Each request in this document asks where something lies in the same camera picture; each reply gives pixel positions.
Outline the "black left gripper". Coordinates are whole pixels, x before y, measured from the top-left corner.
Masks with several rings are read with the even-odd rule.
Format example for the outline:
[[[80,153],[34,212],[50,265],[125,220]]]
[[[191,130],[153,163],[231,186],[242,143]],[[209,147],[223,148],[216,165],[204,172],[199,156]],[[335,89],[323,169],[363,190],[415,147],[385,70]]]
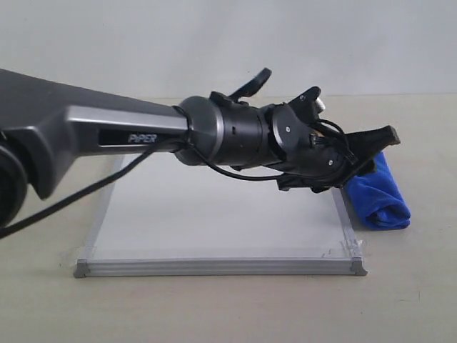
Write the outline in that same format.
[[[271,125],[279,161],[271,165],[280,171],[278,189],[309,188],[321,193],[346,186],[352,179],[376,171],[374,157],[388,146],[401,143],[390,125],[347,134],[327,119],[310,124],[274,120]]]

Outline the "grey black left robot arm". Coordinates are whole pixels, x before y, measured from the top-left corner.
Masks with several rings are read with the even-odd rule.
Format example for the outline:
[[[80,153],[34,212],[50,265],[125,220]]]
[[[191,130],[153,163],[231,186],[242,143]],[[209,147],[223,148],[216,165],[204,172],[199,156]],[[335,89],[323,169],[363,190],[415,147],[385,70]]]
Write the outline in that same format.
[[[1,71],[1,236],[7,237],[120,179],[106,177],[28,218],[18,220],[29,189],[49,198],[76,159],[134,154],[140,163],[169,152],[188,166],[206,165],[234,179],[256,167],[274,170],[281,191],[341,188],[374,171],[375,157],[400,143],[384,126],[345,132],[321,118],[313,86],[280,104],[252,106],[271,76],[262,69],[232,94],[213,91],[174,105]]]

